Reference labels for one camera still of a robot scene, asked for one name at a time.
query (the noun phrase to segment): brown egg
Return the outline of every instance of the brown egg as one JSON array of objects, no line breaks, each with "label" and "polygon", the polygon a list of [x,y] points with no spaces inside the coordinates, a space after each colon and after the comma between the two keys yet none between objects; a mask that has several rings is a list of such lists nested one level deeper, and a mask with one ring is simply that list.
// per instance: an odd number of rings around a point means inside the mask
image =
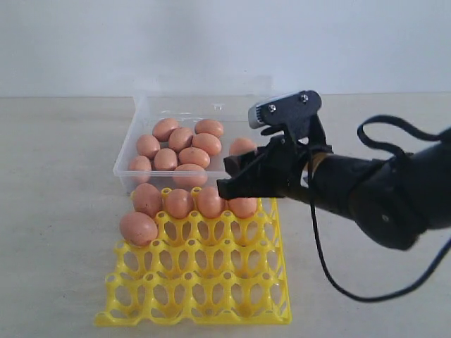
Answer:
[{"label": "brown egg", "polygon": [[[133,158],[128,164],[128,170],[130,171],[152,171],[152,165],[150,164],[150,160],[146,156],[136,156]],[[149,180],[150,175],[147,173],[146,175],[134,176],[133,180],[140,184],[145,183]]]},{"label": "brown egg", "polygon": [[167,142],[170,135],[178,128],[178,122],[175,118],[164,118],[155,124],[152,135],[160,142]]},{"label": "brown egg", "polygon": [[174,176],[173,180],[177,184],[178,187],[191,189],[194,187],[201,187],[208,180],[208,176],[206,175],[205,169],[197,164],[182,164],[179,165],[175,171],[187,171],[191,173],[187,173],[186,176]]},{"label": "brown egg", "polygon": [[229,155],[243,155],[257,149],[257,145],[251,139],[238,137],[235,139],[228,150]]},{"label": "brown egg", "polygon": [[158,227],[154,220],[145,213],[136,211],[122,217],[119,230],[127,242],[136,246],[149,245],[158,236]]},{"label": "brown egg", "polygon": [[181,127],[173,131],[169,137],[168,146],[176,153],[182,149],[191,146],[192,130],[190,128]]},{"label": "brown egg", "polygon": [[226,208],[225,202],[216,187],[203,188],[196,198],[197,209],[206,218],[219,217]]},{"label": "brown egg", "polygon": [[257,211],[257,199],[231,199],[228,201],[228,207],[238,218],[249,218]]},{"label": "brown egg", "polygon": [[136,187],[132,202],[135,211],[145,213],[152,218],[155,218],[156,214],[163,208],[160,191],[149,183],[143,183]]},{"label": "brown egg", "polygon": [[196,123],[194,131],[196,132],[196,134],[201,134],[205,132],[207,134],[212,134],[219,138],[224,135],[224,126],[219,121],[205,118]]},{"label": "brown egg", "polygon": [[197,134],[192,138],[192,146],[205,150],[210,156],[218,155],[222,149],[219,138],[205,132]]},{"label": "brown egg", "polygon": [[194,200],[186,190],[174,189],[166,196],[164,206],[169,215],[177,219],[182,219],[194,210]]},{"label": "brown egg", "polygon": [[155,155],[154,168],[156,170],[172,171],[177,168],[177,164],[177,154],[172,149],[163,148]]},{"label": "brown egg", "polygon": [[195,148],[191,146],[190,148],[183,149],[178,154],[178,159],[180,160],[180,164],[197,164],[203,169],[209,166],[210,164],[210,156],[200,148]]},{"label": "brown egg", "polygon": [[160,142],[152,135],[141,135],[136,141],[136,150],[138,155],[153,159],[160,150]]}]

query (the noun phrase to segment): plastic egg tray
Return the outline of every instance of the plastic egg tray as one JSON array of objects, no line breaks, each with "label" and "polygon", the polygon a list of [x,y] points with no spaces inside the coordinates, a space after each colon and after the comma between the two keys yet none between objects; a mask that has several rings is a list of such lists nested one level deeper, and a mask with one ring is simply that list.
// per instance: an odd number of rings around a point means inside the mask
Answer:
[{"label": "plastic egg tray", "polygon": [[[200,190],[194,188],[193,197]],[[163,189],[163,198],[170,191]],[[186,318],[204,325],[291,322],[275,199],[260,199],[245,220],[229,210],[216,219],[194,210],[182,220],[162,211],[155,221],[159,236],[149,246],[117,243],[106,308],[95,325],[173,325]]]}]

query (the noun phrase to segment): robotic arm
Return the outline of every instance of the robotic arm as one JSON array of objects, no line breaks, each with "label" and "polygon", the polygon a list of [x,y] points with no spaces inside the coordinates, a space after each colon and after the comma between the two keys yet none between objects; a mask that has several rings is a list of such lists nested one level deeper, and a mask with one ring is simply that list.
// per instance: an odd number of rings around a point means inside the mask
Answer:
[{"label": "robotic arm", "polygon": [[[386,161],[365,160],[333,153],[326,142],[318,111],[321,97],[302,91],[272,98],[251,107],[249,126],[267,126],[261,134],[273,135],[266,146],[224,159],[231,176],[218,180],[224,199],[238,197],[291,198],[311,206],[320,262],[338,291],[357,301],[375,302],[409,293],[423,284],[451,248],[442,248],[429,269],[410,287],[380,297],[360,297],[347,292],[330,276],[323,260],[315,206],[353,220],[382,246],[408,250],[426,230],[451,227],[451,128],[427,134],[403,119],[377,115],[357,130],[372,149],[389,151]],[[418,153],[370,139],[364,126],[386,123],[418,139],[435,142]]]}]

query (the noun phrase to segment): black cable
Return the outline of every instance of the black cable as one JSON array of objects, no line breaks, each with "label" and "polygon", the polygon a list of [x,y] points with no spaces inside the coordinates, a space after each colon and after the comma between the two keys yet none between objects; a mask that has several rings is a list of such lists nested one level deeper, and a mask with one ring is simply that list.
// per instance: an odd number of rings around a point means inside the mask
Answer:
[{"label": "black cable", "polygon": [[[309,163],[308,163],[308,185],[309,187],[312,186],[313,182],[313,156],[311,154],[310,149],[307,149],[307,153],[309,156]],[[430,276],[434,273],[435,269],[438,267],[440,262],[444,259],[448,251],[451,249],[451,238],[448,239],[448,241],[445,243],[445,245],[442,247],[442,249],[438,252],[437,256],[432,260],[432,263],[428,266],[426,271],[421,275],[415,282],[413,282],[408,287],[405,287],[404,289],[397,290],[395,292],[392,292],[390,294],[385,294],[382,296],[374,296],[374,297],[362,297],[357,296],[356,294],[353,294],[352,292],[347,291],[346,289],[343,289],[333,278],[332,275],[329,273],[329,269],[327,268],[326,261],[324,260],[324,254],[323,249],[321,248],[321,242],[319,240],[319,231],[318,231],[318,222],[316,220],[316,209],[315,209],[315,200],[314,200],[314,194],[309,189],[309,202],[310,202],[310,212],[311,212],[311,221],[313,225],[313,231],[315,236],[315,242],[316,242],[316,248],[318,249],[318,255],[319,255],[319,261],[321,263],[321,267],[323,268],[324,275],[328,279],[328,281],[332,284],[332,286],[339,291],[341,294],[344,294],[345,296],[354,299],[355,301],[359,301],[362,303],[377,303],[381,301],[388,301],[391,299],[395,299],[401,296],[404,296],[406,294],[409,294],[410,292],[413,292],[414,290],[418,289],[421,285],[424,284],[426,280],[429,279]]]}]

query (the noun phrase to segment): table surface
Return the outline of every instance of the table surface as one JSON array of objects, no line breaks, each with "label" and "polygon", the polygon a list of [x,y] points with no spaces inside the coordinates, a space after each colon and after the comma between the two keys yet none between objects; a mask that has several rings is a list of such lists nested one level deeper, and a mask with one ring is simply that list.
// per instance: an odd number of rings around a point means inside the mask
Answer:
[{"label": "table surface", "polygon": [[[320,116],[336,153],[383,157],[357,139],[365,118],[387,113],[439,132],[451,125],[451,94],[323,97]],[[445,337],[451,259],[396,301],[362,304],[336,292],[319,265],[308,206],[280,201],[293,321],[287,326],[203,327],[141,323],[93,326],[105,305],[118,221],[130,210],[112,167],[134,113],[129,98],[0,99],[0,335],[2,337]],[[405,149],[426,146],[393,127],[370,132]],[[337,281],[362,295],[416,279],[449,237],[425,234],[409,252],[384,249],[358,227],[318,212]]]}]

